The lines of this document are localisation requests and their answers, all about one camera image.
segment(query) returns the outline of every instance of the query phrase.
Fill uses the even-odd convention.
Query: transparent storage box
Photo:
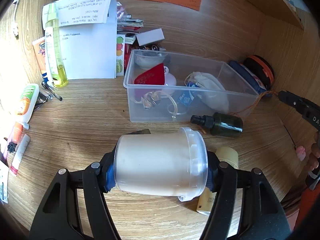
[[[176,86],[134,84],[140,74],[160,63],[175,77]],[[186,78],[193,72],[213,75],[215,89],[186,86],[192,85]],[[189,122],[192,115],[235,114],[259,96],[225,62],[166,51],[133,50],[123,85],[131,122]],[[247,109],[238,116],[245,119],[250,112]]]

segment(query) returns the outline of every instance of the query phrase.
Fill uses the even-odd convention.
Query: metal screw
[[[260,175],[262,173],[262,171],[259,168],[254,168],[253,172],[257,175]]]
[[[58,171],[58,173],[59,173],[60,175],[63,175],[63,174],[65,174],[66,172],[67,172],[67,170],[66,170],[65,168],[60,169],[60,170]]]
[[[220,166],[221,168],[225,169],[225,168],[227,168],[227,167],[229,166],[229,164],[226,163],[226,162],[220,162],[220,163],[219,163],[219,166]]]
[[[97,169],[99,167],[100,167],[100,163],[98,163],[98,162],[94,162],[91,164],[91,168],[93,168],[93,169]]]

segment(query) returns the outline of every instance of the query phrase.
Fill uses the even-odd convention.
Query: hand
[[[316,132],[314,136],[316,142],[318,141],[318,136],[319,132]],[[313,169],[316,169],[319,166],[317,158],[320,158],[320,149],[316,143],[311,146],[311,151],[312,152],[309,155],[309,160],[306,165],[308,171],[313,171]]]

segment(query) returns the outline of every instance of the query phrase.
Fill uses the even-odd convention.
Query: green spray bottle
[[[57,6],[54,2],[49,4],[48,20],[45,24],[44,36],[46,54],[48,55],[48,62],[53,83],[57,87],[64,87],[68,84],[68,79],[61,56],[59,18]]]

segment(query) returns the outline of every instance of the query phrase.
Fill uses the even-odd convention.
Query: light green bottle cap
[[[54,20],[54,19],[58,19],[58,14],[57,14],[57,6],[56,3],[53,2],[51,4],[49,4],[49,10],[48,10],[48,21]]]

